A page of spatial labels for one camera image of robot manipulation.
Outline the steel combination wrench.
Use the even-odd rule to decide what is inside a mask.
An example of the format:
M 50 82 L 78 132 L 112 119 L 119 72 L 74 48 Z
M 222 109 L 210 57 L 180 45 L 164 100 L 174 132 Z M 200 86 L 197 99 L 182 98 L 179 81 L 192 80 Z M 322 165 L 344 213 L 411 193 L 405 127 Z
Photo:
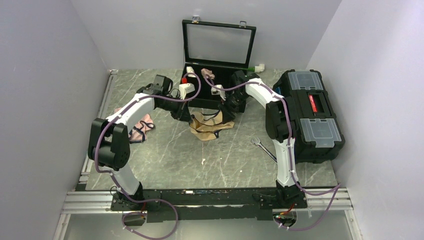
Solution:
M 277 163 L 277 158 L 274 156 L 261 142 L 260 138 L 253 137 L 251 143 L 261 149 L 270 159 L 272 159 L 275 163 Z

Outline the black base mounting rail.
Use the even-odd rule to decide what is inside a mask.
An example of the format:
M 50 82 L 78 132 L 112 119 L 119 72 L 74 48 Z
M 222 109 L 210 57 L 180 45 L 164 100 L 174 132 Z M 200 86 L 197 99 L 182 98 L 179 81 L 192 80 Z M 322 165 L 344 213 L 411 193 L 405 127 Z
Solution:
M 306 209 L 305 194 L 296 186 L 247 188 L 144 189 L 146 203 L 112 195 L 111 211 L 145 211 L 148 223 L 182 220 L 256 219 L 270 221 L 281 211 Z

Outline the rolled white underwear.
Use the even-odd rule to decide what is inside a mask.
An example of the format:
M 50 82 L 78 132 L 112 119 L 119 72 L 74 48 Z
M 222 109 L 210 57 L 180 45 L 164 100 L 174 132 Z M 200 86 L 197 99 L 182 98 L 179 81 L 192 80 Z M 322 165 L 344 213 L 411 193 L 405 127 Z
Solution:
M 194 71 L 194 69 L 191 66 L 187 66 L 186 67 L 186 76 L 187 77 L 190 77 L 190 78 L 195 78 L 196 77 L 195 71 Z

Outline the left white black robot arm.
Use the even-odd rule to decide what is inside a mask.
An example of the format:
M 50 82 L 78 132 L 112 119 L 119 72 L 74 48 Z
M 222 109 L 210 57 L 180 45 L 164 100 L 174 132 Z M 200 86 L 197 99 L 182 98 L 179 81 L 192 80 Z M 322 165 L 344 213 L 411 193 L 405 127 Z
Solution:
M 98 173 L 108 174 L 124 195 L 124 204 L 131 210 L 144 203 L 143 185 L 129 165 L 131 155 L 130 132 L 145 115 L 155 109 L 171 113 L 178 121 L 189 122 L 189 98 L 171 96 L 173 82 L 163 75 L 141 87 L 134 97 L 107 118 L 96 118 L 90 128 L 88 158 L 94 161 Z

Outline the black compartment storage box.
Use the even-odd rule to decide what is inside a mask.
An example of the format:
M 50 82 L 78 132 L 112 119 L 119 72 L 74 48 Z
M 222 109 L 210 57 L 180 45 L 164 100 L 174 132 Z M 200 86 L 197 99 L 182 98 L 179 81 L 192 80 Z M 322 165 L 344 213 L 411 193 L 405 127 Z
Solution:
M 187 82 L 194 84 L 200 93 L 188 103 L 191 108 L 217 110 L 221 97 L 211 93 L 212 88 L 205 82 L 201 70 L 212 71 L 213 82 L 223 88 L 234 87 L 232 75 L 238 70 L 244 73 L 250 66 L 257 28 L 245 21 L 239 24 L 182 20 L 184 65 L 182 75 L 193 69 L 199 76 L 187 76 Z

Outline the green white pipe fitting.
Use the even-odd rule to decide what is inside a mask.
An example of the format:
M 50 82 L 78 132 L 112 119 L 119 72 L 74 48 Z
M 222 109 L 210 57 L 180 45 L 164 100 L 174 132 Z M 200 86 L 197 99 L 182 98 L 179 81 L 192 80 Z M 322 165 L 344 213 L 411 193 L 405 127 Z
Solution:
M 253 72 L 253 73 L 262 73 L 264 70 L 265 70 L 265 64 L 263 63 L 247 68 L 248 72 Z

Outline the rolled pink underwear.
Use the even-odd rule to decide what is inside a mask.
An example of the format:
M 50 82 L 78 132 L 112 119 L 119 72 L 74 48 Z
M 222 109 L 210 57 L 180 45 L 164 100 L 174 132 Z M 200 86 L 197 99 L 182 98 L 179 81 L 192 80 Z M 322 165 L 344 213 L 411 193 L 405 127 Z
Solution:
M 213 74 L 213 72 L 210 69 L 207 69 L 207 68 L 201 69 L 201 75 L 203 76 L 204 79 L 206 79 L 206 78 L 208 78 L 210 80 L 215 79 L 215 75 Z

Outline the pink underwear navy trim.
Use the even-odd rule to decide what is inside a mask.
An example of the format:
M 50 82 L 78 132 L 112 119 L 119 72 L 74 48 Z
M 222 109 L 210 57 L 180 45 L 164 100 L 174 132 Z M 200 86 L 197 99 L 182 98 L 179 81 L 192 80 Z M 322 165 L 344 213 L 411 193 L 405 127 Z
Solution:
M 128 139 L 130 144 L 139 144 L 147 140 L 147 132 L 156 128 L 153 119 L 150 114 L 143 116 L 131 129 L 127 126 Z

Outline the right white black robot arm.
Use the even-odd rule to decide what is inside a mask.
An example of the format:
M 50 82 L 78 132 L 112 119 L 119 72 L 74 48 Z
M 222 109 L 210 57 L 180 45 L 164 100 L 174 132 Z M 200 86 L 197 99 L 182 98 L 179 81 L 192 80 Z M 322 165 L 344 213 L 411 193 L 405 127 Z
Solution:
M 224 89 L 225 100 L 219 104 L 224 123 L 233 121 L 242 103 L 252 97 L 265 109 L 265 130 L 275 148 L 277 164 L 276 203 L 289 207 L 295 197 L 302 194 L 295 168 L 293 129 L 288 104 L 284 97 L 271 88 L 255 73 L 246 74 L 238 70 L 231 76 L 233 87 Z

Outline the beige underwear navy trim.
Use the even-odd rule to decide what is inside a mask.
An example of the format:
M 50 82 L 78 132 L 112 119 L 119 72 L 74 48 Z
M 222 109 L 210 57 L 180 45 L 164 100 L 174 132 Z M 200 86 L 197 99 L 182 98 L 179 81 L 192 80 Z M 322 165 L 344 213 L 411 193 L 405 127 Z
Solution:
M 220 110 L 208 114 L 195 111 L 191 113 L 189 128 L 195 137 L 200 141 L 206 142 L 218 139 L 220 131 L 232 129 L 234 125 L 233 121 L 224 122 L 223 114 Z

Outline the aluminium frame rail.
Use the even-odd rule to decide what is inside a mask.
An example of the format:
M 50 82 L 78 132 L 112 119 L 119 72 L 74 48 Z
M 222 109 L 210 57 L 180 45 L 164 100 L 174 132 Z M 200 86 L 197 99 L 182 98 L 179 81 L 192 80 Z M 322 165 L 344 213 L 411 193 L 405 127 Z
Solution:
M 54 240 L 63 240 L 65 238 L 72 215 L 104 214 L 110 211 L 113 196 L 108 190 L 86 190 L 92 166 L 93 161 L 86 157 L 76 187 L 65 196 L 53 235 Z

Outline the black plastic toolbox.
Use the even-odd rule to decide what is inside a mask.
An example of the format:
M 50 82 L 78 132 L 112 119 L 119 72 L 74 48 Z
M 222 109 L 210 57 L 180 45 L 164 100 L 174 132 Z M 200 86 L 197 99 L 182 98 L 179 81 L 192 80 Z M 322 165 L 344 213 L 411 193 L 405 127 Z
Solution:
M 321 164 L 334 160 L 346 140 L 321 73 L 313 69 L 287 70 L 272 89 L 287 103 L 295 138 L 295 162 Z

